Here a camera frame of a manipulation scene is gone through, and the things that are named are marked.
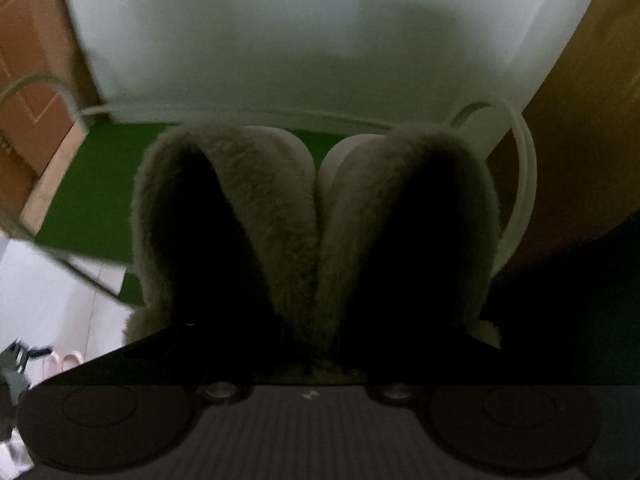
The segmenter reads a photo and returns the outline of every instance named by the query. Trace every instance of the green floor mat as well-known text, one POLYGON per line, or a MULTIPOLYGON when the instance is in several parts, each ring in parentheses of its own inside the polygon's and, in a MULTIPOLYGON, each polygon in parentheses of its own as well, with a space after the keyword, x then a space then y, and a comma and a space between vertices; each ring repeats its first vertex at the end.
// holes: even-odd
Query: green floor mat
POLYGON ((122 287, 118 294, 118 299, 130 307, 138 308, 145 306, 140 280, 135 274, 127 272, 122 280, 122 287))
MULTIPOLYGON (((36 243, 101 260, 131 263, 133 178, 147 147, 167 124, 91 128, 51 203, 36 243)), ((344 136, 295 130, 316 167, 344 136)))

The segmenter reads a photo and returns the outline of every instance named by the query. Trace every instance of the fuzzy slipper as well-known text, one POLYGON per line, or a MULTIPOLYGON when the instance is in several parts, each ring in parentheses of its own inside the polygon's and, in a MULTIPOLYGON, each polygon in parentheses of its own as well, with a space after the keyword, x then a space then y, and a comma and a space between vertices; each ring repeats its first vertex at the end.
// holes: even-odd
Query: fuzzy slipper
POLYGON ((492 179, 446 128, 343 142, 319 172, 313 339, 356 366, 410 367, 444 328, 478 322, 499 236, 492 179))
POLYGON ((126 343, 171 324, 203 327, 233 353, 273 316, 306 339, 315 290, 315 172, 293 134, 260 126, 178 126, 148 149, 132 204, 146 307, 126 343))

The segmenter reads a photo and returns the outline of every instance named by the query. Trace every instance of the white floor tile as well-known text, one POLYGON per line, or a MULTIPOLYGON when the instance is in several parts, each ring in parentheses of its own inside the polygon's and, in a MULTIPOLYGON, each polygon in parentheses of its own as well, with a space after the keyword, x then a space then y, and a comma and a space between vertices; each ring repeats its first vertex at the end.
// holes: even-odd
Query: white floor tile
POLYGON ((127 267, 124 265, 103 263, 98 281, 118 293, 122 288, 122 280, 124 280, 126 270, 127 267))
POLYGON ((20 474, 5 444, 0 444, 0 480, 13 480, 20 474))
MULTIPOLYGON (((95 272, 96 265, 87 269, 95 272)), ((94 297, 92 288, 32 244, 11 240, 0 261, 0 349, 20 338, 53 346, 60 355, 84 354, 94 297)), ((28 370, 39 367, 34 362, 28 370)))
POLYGON ((100 276, 100 270, 102 269, 102 262, 98 260, 90 260, 89 258, 83 258, 82 256, 71 256, 69 263, 73 264, 79 269, 83 270, 94 280, 97 280, 100 276))
POLYGON ((123 345, 122 331, 130 314, 129 307, 101 294, 96 295, 86 347, 87 361, 123 345))

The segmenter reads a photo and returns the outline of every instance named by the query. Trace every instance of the circular pad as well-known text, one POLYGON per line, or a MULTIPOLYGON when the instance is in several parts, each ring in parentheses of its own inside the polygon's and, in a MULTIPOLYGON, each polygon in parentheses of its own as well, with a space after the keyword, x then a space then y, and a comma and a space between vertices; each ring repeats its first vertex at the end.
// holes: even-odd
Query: circular pad
POLYGON ((443 386, 426 422, 460 460, 504 474, 575 465, 600 431, 600 410, 574 386, 443 386))
POLYGON ((166 452, 193 409, 179 386, 41 386, 18 409, 18 430, 37 462, 71 472, 111 472, 166 452))

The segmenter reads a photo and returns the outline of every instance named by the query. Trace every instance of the door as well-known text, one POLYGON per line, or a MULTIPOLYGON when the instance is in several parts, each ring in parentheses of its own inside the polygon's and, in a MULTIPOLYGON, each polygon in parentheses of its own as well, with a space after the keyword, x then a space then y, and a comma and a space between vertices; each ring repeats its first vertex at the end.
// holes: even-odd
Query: door
MULTIPOLYGON (((592 0, 523 116, 538 154, 531 222, 505 271, 598 238, 640 209, 640 0, 592 0)), ((489 157, 504 220, 513 136, 489 157)))
MULTIPOLYGON (((49 72, 78 89, 78 60, 63 0, 0 0, 0 88, 49 72)), ((0 208, 20 214, 71 126, 62 99, 44 85, 22 90, 0 108, 0 208)))

